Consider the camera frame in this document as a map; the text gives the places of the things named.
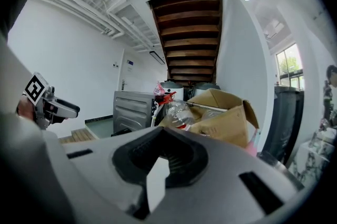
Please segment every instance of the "window pane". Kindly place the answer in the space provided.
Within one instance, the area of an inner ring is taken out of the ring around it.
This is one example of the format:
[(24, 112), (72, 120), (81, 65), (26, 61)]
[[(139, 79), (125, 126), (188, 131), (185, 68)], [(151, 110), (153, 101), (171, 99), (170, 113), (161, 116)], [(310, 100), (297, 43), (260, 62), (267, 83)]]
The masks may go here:
[(284, 78), (284, 79), (281, 79), (281, 85), (284, 85), (284, 86), (290, 86), (289, 85), (289, 78)]
[(301, 76), (300, 77), (300, 89), (304, 90), (304, 88), (305, 88), (304, 77)]
[(297, 77), (296, 78), (292, 78), (290, 80), (290, 82), (291, 82), (291, 87), (295, 87), (295, 88), (299, 87), (299, 83), (298, 83)]
[(286, 61), (288, 63), (289, 72), (302, 69), (302, 61), (297, 44), (294, 44), (288, 49), (286, 49), (284, 53), (286, 55)]
[(280, 75), (288, 73), (284, 52), (277, 55), (277, 63), (279, 64)]

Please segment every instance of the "wooden staircase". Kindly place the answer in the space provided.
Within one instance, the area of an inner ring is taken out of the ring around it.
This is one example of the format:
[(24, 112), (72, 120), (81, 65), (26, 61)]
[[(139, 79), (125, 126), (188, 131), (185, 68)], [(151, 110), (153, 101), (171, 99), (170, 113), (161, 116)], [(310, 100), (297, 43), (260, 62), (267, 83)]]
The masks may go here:
[(151, 0), (168, 78), (212, 82), (220, 46), (222, 0)]

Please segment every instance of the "dark hair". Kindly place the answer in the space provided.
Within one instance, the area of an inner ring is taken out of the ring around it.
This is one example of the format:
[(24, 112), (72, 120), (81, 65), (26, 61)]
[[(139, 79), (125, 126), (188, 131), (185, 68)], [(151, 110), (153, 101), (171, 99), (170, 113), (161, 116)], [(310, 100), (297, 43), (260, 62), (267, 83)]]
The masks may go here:
[(334, 66), (334, 65), (330, 65), (330, 66), (328, 66), (328, 68), (326, 69), (326, 77), (327, 77), (328, 80), (329, 80), (329, 84), (330, 84), (330, 78), (331, 78), (332, 72), (334, 72), (334, 73), (337, 74), (337, 67)]

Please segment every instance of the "cardboard box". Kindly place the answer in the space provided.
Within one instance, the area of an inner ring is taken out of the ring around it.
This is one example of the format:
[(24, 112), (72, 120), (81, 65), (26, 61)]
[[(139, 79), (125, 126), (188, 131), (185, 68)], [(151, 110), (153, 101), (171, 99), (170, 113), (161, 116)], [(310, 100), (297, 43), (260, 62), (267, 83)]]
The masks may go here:
[[(196, 123), (189, 131), (209, 136), (214, 139), (236, 144), (242, 148), (248, 145), (247, 122), (256, 129), (259, 124), (255, 112), (249, 101), (242, 100), (237, 96), (217, 89), (208, 89), (201, 95), (191, 98), (188, 102), (227, 109), (226, 112), (207, 120), (200, 121), (207, 109), (190, 107)], [(166, 118), (160, 123), (166, 126)]]

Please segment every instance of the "green tree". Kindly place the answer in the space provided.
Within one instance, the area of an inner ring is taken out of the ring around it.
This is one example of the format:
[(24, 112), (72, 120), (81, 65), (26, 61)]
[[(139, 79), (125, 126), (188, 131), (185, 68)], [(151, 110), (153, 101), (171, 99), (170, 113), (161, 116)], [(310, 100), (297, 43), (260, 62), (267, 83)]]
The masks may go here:
[[(287, 57), (287, 62), (288, 62), (288, 68), (289, 72), (293, 72), (295, 70), (299, 70), (300, 67), (297, 64), (297, 60), (295, 57)], [(287, 68), (287, 63), (285, 59), (283, 59), (281, 62), (279, 62), (279, 67), (280, 67), (280, 72), (281, 73), (288, 73), (288, 68)]]

